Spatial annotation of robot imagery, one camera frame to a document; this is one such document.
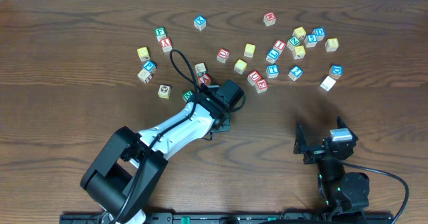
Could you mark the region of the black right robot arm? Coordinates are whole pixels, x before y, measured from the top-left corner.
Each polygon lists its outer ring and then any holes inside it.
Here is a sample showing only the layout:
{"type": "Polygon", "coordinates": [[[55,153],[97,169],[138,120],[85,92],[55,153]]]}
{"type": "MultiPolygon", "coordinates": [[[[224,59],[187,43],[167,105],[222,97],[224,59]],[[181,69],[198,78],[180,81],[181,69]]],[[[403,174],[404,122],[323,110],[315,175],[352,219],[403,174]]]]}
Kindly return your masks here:
{"type": "Polygon", "coordinates": [[[364,173],[346,172],[342,161],[350,157],[358,141],[357,135],[337,118],[337,128],[318,146],[308,146],[304,130],[296,124],[294,154],[302,154],[304,164],[318,167],[318,189],[325,199],[327,208],[323,211],[325,220],[345,213],[361,212],[369,206],[369,178],[364,173]]]}

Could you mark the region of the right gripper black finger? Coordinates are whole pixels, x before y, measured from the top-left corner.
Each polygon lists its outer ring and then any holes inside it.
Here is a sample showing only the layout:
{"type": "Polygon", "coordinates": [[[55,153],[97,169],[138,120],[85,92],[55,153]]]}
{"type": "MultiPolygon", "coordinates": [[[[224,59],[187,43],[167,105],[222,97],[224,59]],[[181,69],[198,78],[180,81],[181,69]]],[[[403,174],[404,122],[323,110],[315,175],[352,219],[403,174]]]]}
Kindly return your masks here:
{"type": "Polygon", "coordinates": [[[340,116],[337,117],[336,123],[337,123],[337,129],[348,128],[348,126],[345,124],[345,122],[340,116]]]}
{"type": "Polygon", "coordinates": [[[294,154],[304,154],[306,152],[306,150],[307,150],[307,143],[306,143],[305,134],[304,134],[302,125],[299,122],[297,122],[296,123],[296,138],[295,138],[293,153],[294,154]]]}

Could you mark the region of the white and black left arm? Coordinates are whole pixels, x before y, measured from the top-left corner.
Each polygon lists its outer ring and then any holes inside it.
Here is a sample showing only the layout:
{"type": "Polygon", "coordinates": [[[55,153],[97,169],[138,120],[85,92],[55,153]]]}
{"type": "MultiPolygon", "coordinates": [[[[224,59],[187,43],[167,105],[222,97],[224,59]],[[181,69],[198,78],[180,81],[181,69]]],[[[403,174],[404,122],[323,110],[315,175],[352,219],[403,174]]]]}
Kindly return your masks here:
{"type": "Polygon", "coordinates": [[[80,181],[104,209],[100,220],[144,223],[143,208],[170,157],[207,134],[228,131],[229,115],[244,99],[244,91],[231,80],[221,86],[202,84],[185,107],[163,123],[139,132],[126,126],[118,129],[80,181]]]}

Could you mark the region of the blue T block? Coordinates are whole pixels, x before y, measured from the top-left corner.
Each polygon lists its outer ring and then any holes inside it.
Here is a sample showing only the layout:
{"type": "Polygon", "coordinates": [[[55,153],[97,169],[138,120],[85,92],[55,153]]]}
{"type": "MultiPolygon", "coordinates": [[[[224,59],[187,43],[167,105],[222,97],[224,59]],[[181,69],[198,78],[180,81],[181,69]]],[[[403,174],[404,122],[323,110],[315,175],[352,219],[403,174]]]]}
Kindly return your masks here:
{"type": "Polygon", "coordinates": [[[279,72],[280,71],[277,64],[272,64],[267,66],[266,74],[268,78],[276,78],[279,72]]]}

